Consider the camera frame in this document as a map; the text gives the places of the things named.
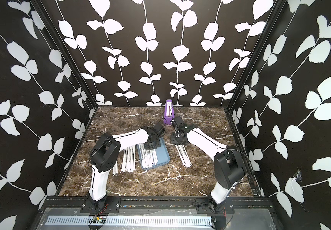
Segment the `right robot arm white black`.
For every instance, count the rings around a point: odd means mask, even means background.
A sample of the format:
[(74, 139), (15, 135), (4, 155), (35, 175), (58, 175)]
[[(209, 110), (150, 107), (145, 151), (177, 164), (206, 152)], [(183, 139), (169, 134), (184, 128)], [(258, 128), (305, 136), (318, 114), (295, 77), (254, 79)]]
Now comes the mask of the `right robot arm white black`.
[(216, 184), (209, 195), (208, 206), (214, 213), (224, 210), (231, 191), (247, 173), (242, 152), (235, 146), (217, 142), (197, 125), (184, 122), (180, 116), (172, 119), (171, 124), (175, 130), (171, 133), (173, 144), (193, 144), (213, 160)]

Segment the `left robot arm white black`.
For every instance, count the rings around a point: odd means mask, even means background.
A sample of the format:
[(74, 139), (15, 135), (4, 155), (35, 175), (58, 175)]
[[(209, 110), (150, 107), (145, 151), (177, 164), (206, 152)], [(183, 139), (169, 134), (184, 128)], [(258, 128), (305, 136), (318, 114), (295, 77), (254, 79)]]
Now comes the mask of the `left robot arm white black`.
[(160, 139), (165, 131), (164, 125), (158, 123), (153, 127), (143, 126), (125, 134), (104, 133), (89, 154), (92, 181), (88, 194), (91, 200), (98, 202), (106, 198), (109, 172), (115, 166), (121, 151), (137, 144), (143, 144), (146, 150), (156, 149), (160, 146)]

